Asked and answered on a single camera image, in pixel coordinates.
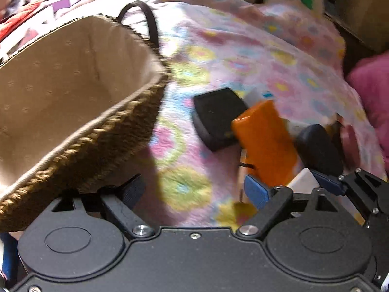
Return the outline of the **orange translucent plastic box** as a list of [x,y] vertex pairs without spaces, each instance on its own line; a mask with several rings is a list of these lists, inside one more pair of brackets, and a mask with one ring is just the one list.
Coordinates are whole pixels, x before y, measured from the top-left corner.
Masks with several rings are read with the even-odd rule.
[[273,101],[248,108],[232,121],[231,128],[259,180],[277,187],[294,178],[297,151]]

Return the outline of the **white small box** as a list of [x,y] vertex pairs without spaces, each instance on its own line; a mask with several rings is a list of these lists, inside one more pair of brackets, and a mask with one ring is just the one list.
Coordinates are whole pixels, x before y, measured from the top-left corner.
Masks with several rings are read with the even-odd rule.
[[307,168],[302,169],[287,185],[294,193],[310,194],[313,189],[320,185],[311,171]]

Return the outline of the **black oval case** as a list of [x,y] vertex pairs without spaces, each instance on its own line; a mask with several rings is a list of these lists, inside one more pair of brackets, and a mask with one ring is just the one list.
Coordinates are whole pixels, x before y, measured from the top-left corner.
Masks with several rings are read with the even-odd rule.
[[308,169],[332,176],[343,173],[341,157],[322,125],[314,124],[304,128],[297,135],[294,145]]

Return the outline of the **woven basket with beige liner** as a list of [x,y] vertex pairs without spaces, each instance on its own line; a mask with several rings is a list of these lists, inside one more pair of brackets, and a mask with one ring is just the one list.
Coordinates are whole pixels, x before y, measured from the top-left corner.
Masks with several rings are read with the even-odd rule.
[[91,15],[1,62],[1,231],[87,191],[149,143],[171,71],[151,8]]

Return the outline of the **black square case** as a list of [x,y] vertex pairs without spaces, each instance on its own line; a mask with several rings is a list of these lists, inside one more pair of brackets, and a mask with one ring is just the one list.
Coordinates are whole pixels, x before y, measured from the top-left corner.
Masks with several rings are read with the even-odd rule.
[[193,97],[192,121],[200,140],[212,152],[237,142],[231,124],[247,110],[244,101],[230,88]]

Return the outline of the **pink fluffy pillow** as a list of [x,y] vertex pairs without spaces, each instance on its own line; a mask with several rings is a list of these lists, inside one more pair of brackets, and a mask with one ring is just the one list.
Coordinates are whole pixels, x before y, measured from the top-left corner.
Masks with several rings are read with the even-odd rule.
[[385,167],[388,167],[388,51],[360,60],[346,81],[359,94],[368,120],[377,134]]

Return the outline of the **floral pink blanket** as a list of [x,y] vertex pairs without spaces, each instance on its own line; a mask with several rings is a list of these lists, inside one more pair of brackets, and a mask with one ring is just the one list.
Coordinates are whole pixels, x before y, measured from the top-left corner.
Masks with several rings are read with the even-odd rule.
[[[62,20],[117,16],[136,0],[82,0]],[[211,152],[191,120],[193,97],[231,88],[256,90],[280,115],[308,124],[341,115],[359,140],[362,168],[386,178],[382,150],[360,97],[344,80],[345,42],[334,25],[297,1],[140,0],[158,23],[161,54],[172,78],[147,149],[107,182],[140,173],[146,192],[136,213],[155,226],[230,226],[254,214],[235,202],[239,146]]]

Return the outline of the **beige cardboard panel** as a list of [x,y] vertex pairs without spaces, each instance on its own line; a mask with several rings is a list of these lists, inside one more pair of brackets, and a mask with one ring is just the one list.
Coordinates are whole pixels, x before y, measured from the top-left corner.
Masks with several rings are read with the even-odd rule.
[[324,0],[324,14],[370,49],[388,49],[388,0]]

